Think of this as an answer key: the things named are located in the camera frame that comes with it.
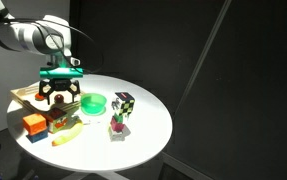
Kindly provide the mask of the black gripper body green mount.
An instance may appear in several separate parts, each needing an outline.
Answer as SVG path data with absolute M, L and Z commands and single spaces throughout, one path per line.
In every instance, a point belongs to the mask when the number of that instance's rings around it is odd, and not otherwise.
M 39 82 L 39 94 L 51 95 L 54 91 L 68 91 L 72 95 L 80 93 L 80 86 L 73 78 L 82 78 L 83 69 L 75 67 L 43 67 L 39 72 L 42 81 Z

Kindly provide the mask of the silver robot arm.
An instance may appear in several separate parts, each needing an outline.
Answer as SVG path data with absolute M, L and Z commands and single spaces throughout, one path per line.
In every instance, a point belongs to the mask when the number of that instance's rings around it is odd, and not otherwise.
M 15 18 L 0 0 L 0 46 L 16 52 L 48 55 L 48 66 L 40 69 L 39 95 L 50 103 L 53 92 L 80 93 L 77 78 L 83 76 L 80 61 L 71 53 L 71 27 L 64 19 L 45 15 L 42 19 Z

